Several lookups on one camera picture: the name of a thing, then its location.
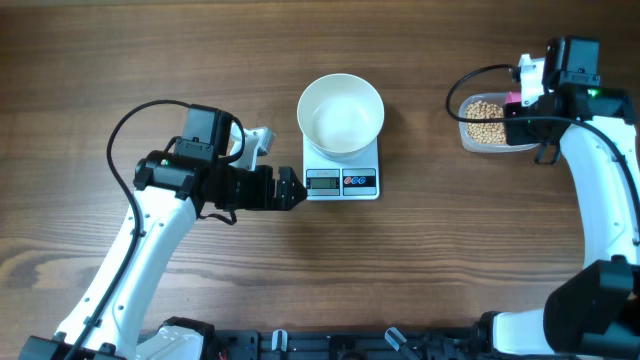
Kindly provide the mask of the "pink measuring scoop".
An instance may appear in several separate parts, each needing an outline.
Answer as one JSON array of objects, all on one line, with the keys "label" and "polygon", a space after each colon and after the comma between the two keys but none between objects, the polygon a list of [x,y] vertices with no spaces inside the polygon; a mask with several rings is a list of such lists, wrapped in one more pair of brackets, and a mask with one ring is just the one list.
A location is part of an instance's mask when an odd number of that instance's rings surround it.
[{"label": "pink measuring scoop", "polygon": [[505,98],[505,104],[520,104],[522,96],[520,92],[508,92]]}]

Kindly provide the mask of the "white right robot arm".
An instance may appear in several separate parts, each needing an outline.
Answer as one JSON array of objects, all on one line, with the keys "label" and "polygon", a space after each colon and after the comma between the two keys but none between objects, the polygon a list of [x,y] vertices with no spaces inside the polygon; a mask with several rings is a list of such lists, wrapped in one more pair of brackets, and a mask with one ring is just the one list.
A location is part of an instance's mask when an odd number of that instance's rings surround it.
[{"label": "white right robot arm", "polygon": [[599,43],[565,36],[544,58],[518,64],[521,104],[506,114],[520,142],[553,144],[574,180],[585,237],[584,268],[541,309],[502,312],[490,350],[516,356],[639,356],[639,166],[628,93],[605,88]]}]

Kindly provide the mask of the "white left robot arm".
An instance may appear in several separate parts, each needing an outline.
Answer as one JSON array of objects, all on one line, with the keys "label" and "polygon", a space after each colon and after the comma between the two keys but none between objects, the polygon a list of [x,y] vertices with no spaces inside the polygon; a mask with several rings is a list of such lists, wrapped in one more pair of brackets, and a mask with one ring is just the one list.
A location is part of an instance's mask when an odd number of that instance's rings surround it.
[{"label": "white left robot arm", "polygon": [[122,188],[129,210],[82,299],[50,338],[30,337],[22,359],[220,359],[213,325],[167,320],[140,337],[143,320],[167,264],[205,204],[211,218],[233,225],[239,210],[289,211],[307,192],[294,170],[257,160],[275,139],[246,129],[223,110],[191,104],[181,135],[150,152]]}]

